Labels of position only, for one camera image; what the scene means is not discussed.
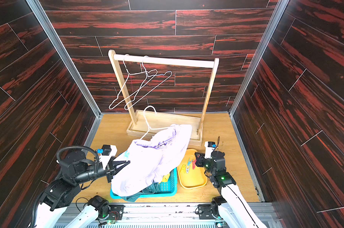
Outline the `yellow clothespin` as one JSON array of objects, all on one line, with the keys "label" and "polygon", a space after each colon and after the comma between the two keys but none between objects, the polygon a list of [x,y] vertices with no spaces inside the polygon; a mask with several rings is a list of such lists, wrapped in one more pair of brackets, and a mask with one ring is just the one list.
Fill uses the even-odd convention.
[{"label": "yellow clothespin", "polygon": [[186,165],[185,164],[182,165],[182,167],[180,169],[180,172],[181,173],[186,173]]}]

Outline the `lilac shorts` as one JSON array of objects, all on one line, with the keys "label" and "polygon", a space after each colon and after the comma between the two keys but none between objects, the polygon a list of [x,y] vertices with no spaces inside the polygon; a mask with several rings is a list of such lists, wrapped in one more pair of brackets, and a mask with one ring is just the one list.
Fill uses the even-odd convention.
[{"label": "lilac shorts", "polygon": [[115,161],[129,161],[113,177],[111,190],[119,197],[137,194],[175,169],[185,156],[190,142],[190,124],[172,124],[156,133],[151,140],[133,140]]}]

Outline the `green shorts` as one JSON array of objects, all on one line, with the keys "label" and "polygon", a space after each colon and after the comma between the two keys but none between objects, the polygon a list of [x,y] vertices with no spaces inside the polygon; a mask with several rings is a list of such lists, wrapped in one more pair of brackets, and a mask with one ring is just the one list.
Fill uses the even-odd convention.
[{"label": "green shorts", "polygon": [[141,190],[140,192],[131,195],[131,196],[123,196],[121,199],[127,202],[135,202],[138,198],[144,195],[153,195],[159,191],[159,183],[153,183],[150,186],[146,187],[145,189]]}]

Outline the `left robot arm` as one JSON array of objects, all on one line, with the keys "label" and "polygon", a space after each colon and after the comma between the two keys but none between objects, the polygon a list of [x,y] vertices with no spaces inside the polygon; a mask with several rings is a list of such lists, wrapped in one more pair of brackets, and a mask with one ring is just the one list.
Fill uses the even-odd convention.
[{"label": "left robot arm", "polygon": [[29,226],[54,227],[73,199],[85,190],[85,182],[93,183],[102,177],[111,182],[114,175],[130,164],[129,161],[116,161],[113,156],[116,151],[113,145],[104,145],[99,150],[78,145],[59,149],[56,157],[61,176],[35,199]]}]

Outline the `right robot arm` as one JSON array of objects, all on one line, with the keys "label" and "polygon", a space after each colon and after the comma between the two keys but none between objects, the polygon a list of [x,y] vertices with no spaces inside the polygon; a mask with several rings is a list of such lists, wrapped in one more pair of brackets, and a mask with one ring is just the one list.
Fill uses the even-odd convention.
[{"label": "right robot arm", "polygon": [[230,228],[265,228],[266,225],[250,208],[236,181],[227,171],[224,156],[220,151],[213,151],[210,157],[195,153],[196,166],[205,169],[205,173],[209,174],[208,179],[220,193],[212,199],[212,215],[224,220]]}]

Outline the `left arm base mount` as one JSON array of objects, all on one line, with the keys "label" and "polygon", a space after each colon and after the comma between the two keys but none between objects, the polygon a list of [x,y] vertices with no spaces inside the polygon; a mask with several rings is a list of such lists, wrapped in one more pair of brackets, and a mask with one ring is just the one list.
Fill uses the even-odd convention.
[{"label": "left arm base mount", "polygon": [[125,206],[122,204],[109,204],[108,206],[98,206],[95,211],[98,212],[96,220],[106,221],[113,220],[119,221],[122,219],[124,214]]}]

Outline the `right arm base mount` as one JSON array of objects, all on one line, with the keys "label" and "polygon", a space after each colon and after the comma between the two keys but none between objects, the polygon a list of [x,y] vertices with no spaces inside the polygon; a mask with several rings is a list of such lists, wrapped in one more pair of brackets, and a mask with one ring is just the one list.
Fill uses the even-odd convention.
[{"label": "right arm base mount", "polygon": [[227,202],[221,204],[199,204],[195,209],[195,214],[198,215],[199,219],[227,220],[233,218],[233,213]]}]

